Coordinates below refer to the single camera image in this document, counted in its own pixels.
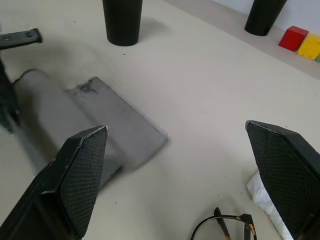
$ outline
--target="white wall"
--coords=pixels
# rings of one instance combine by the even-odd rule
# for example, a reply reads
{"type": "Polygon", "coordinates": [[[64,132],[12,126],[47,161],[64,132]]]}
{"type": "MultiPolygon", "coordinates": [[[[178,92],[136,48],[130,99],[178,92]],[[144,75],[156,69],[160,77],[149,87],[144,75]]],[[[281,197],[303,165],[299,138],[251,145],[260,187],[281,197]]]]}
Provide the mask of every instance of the white wall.
{"type": "MultiPolygon", "coordinates": [[[[213,0],[238,12],[249,14],[254,0],[213,0]]],[[[283,30],[293,26],[320,34],[320,0],[288,0],[275,25],[283,30]]]]}

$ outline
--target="red block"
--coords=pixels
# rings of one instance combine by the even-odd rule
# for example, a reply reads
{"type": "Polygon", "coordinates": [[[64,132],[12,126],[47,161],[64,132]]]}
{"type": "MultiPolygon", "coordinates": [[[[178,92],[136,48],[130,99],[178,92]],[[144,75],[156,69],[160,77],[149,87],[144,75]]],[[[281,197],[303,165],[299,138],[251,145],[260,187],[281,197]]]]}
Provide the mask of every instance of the red block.
{"type": "Polygon", "coordinates": [[[296,26],[291,26],[285,31],[279,46],[295,52],[298,50],[308,33],[309,31],[307,30],[296,26]]]}

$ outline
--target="table surface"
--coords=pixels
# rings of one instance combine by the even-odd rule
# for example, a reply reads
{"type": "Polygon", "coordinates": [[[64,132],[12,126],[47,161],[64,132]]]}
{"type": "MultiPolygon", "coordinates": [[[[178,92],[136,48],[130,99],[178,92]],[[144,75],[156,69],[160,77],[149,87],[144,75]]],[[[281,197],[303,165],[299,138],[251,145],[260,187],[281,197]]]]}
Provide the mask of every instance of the table surface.
{"type": "MultiPolygon", "coordinates": [[[[97,76],[169,135],[151,162],[101,190],[84,239],[185,240],[215,207],[251,214],[260,240],[280,239],[246,188],[257,166],[245,122],[287,127],[320,149],[319,80],[161,0],[144,1],[130,47],[107,41],[101,0],[3,0],[0,22],[44,38],[2,53],[11,79],[39,68],[73,88],[97,76]]],[[[34,176],[3,129],[0,153],[2,222],[34,176]]]]}

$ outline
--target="yellow block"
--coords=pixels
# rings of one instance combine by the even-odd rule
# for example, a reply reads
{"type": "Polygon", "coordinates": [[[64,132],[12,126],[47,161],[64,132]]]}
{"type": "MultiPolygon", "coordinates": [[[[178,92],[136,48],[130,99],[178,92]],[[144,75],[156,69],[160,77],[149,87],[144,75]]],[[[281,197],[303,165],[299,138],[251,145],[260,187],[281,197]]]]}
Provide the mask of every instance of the yellow block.
{"type": "Polygon", "coordinates": [[[303,43],[296,53],[305,58],[315,60],[320,54],[320,36],[314,33],[310,33],[304,39],[303,43]]]}

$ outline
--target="toy block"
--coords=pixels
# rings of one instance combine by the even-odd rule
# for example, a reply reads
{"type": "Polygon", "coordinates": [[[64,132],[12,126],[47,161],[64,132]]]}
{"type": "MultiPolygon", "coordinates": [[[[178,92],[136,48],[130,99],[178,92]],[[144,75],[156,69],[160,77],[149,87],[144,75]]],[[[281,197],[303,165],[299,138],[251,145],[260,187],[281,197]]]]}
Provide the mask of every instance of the toy block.
{"type": "Polygon", "coordinates": [[[298,50],[308,33],[309,31],[307,30],[296,26],[291,26],[285,31],[279,46],[295,52],[298,50]]]}
{"type": "Polygon", "coordinates": [[[304,39],[302,45],[296,53],[305,58],[316,60],[316,58],[320,54],[320,36],[314,33],[310,33],[304,39]]]}

